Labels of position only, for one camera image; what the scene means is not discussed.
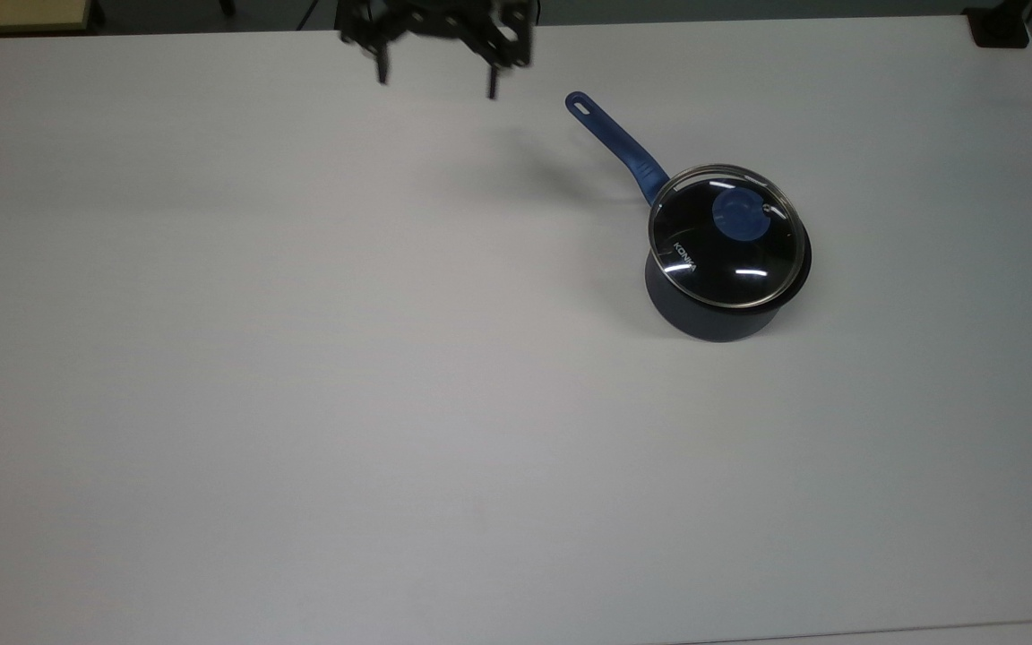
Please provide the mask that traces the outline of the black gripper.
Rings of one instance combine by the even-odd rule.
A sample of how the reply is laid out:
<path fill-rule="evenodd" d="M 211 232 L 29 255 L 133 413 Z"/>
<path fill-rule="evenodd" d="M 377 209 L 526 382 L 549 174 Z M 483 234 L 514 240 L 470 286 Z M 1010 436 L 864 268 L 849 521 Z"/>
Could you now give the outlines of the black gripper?
<path fill-rule="evenodd" d="M 531 65 L 534 1 L 338 1 L 340 40 L 373 58 L 381 85 L 389 80 L 389 42 L 406 32 L 471 37 L 488 68 L 486 95 L 498 99 L 499 77 Z"/>

